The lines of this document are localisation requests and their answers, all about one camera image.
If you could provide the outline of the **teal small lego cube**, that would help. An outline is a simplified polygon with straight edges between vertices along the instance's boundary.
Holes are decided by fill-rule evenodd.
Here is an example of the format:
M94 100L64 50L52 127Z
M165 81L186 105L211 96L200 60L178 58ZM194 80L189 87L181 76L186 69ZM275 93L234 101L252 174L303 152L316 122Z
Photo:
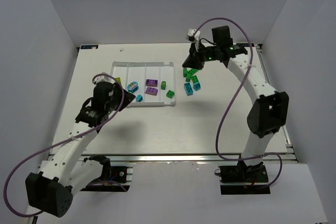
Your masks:
M136 96L136 102L141 102L143 100L143 96L142 95L137 95Z

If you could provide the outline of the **teal oval flower lego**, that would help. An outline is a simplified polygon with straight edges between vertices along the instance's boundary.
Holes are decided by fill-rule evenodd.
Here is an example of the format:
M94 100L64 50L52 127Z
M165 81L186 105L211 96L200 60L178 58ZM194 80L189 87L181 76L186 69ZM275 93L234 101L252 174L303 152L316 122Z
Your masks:
M127 85L127 91L129 93L135 93L139 89L139 84L136 81L130 82Z

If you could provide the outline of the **purple arch lego brick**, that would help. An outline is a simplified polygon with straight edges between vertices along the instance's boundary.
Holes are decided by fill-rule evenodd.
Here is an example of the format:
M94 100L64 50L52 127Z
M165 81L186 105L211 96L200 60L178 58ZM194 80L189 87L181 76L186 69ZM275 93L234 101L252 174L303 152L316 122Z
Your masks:
M158 89L155 87L147 87L145 90L145 94L153 96L157 96L158 92L159 92Z

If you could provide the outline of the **green lego piece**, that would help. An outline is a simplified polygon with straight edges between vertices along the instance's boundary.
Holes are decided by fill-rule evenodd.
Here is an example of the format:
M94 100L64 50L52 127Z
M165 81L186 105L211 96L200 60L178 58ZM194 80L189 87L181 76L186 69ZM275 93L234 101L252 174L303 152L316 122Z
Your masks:
M166 89L166 82L165 82L165 81L162 81L162 82L161 82L161 89L162 89L162 90L165 90L165 89Z

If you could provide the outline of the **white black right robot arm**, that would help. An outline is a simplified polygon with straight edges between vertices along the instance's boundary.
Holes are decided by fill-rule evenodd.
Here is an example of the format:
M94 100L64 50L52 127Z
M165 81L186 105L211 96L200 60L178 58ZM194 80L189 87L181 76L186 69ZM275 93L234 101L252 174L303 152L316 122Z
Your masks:
M240 81L253 106L247 116L250 134L239 162L247 170L256 170L261 166L270 140L286 123L289 97L265 80L251 63L252 54L243 45L233 43L228 26L213 28L212 34L214 44L204 46L200 32L188 30L191 47L182 66L201 70L206 62L219 61Z

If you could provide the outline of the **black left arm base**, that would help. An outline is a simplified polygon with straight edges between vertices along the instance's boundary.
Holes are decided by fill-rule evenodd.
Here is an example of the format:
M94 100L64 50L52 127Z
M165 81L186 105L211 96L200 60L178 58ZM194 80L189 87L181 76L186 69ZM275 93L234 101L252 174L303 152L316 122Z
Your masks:
M83 163L93 161L102 168L101 175L91 181L81 191L91 192L127 192L132 181L133 167L112 164L111 159L104 155L92 155L83 159Z

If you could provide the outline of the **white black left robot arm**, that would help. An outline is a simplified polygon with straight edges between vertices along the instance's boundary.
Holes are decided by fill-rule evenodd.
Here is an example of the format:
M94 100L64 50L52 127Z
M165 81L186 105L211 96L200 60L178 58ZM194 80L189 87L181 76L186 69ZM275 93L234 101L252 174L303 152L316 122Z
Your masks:
M62 144L53 158L26 180L28 203L31 207L62 217L70 208L73 197L91 183L98 184L111 177L110 159L103 155L85 158L77 171L74 167L89 143L99 134L101 124L111 118L111 112L121 111L135 95L118 83L96 83L93 96L82 105L69 133L71 142Z

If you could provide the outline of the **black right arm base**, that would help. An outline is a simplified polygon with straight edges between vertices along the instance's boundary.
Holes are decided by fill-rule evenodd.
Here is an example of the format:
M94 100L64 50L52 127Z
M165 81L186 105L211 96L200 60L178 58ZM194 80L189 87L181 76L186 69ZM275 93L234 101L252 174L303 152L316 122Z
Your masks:
M244 161L238 161L236 165L219 166L214 174L219 177L222 195L270 194L269 179L263 162L246 166Z

